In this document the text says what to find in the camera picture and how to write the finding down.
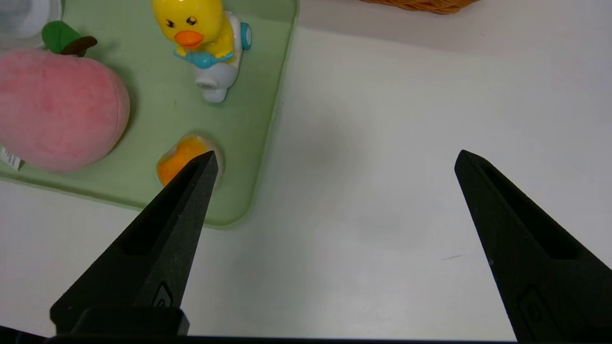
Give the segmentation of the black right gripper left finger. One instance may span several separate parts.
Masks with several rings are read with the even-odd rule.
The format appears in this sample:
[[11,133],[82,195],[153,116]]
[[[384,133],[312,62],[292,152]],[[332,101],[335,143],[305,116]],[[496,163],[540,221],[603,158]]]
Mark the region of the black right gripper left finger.
[[53,304],[57,335],[177,336],[219,163],[198,155]]

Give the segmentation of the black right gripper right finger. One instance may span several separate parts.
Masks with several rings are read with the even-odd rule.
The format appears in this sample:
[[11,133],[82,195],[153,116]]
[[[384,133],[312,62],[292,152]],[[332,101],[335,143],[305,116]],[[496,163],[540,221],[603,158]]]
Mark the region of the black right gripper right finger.
[[483,157],[454,171],[517,341],[610,342],[610,268]]

